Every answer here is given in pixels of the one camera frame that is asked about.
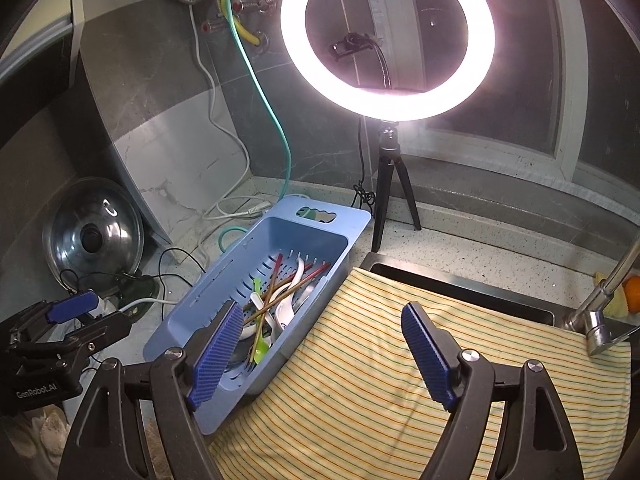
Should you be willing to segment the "left white gloved hand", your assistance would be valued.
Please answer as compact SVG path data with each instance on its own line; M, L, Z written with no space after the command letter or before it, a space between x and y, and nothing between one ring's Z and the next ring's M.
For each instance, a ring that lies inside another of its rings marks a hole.
M70 424L55 405L1 417L1 478L56 479Z

